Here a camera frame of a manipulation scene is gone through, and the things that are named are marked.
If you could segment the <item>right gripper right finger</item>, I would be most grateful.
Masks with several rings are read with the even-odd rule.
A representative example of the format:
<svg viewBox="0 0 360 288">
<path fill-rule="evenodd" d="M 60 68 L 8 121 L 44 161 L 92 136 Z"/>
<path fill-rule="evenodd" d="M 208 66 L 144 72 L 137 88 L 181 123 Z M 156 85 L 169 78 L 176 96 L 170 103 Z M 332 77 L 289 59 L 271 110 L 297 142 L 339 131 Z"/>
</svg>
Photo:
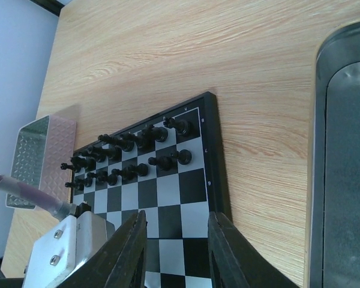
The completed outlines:
<svg viewBox="0 0 360 288">
<path fill-rule="evenodd" d="M 208 250 L 213 287 L 296 287 L 220 212 L 210 212 Z"/>
</svg>

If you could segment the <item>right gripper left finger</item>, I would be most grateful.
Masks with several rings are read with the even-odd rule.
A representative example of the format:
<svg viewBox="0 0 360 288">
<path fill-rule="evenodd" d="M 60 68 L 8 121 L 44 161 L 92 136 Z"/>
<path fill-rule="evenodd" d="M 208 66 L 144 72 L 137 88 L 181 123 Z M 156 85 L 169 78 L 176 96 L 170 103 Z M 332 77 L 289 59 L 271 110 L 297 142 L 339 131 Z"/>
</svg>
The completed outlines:
<svg viewBox="0 0 360 288">
<path fill-rule="evenodd" d="M 141 210 L 59 287 L 145 287 L 146 249 L 147 221 Z"/>
</svg>

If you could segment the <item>gold square tin tray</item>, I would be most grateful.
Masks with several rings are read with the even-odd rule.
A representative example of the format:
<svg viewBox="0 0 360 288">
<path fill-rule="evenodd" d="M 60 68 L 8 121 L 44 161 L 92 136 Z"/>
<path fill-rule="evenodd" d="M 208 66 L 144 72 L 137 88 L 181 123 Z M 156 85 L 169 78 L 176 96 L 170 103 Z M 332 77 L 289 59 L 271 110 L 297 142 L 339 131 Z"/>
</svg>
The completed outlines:
<svg viewBox="0 0 360 288">
<path fill-rule="evenodd" d="M 307 285 L 360 287 L 360 21 L 319 47 L 310 117 Z"/>
</svg>

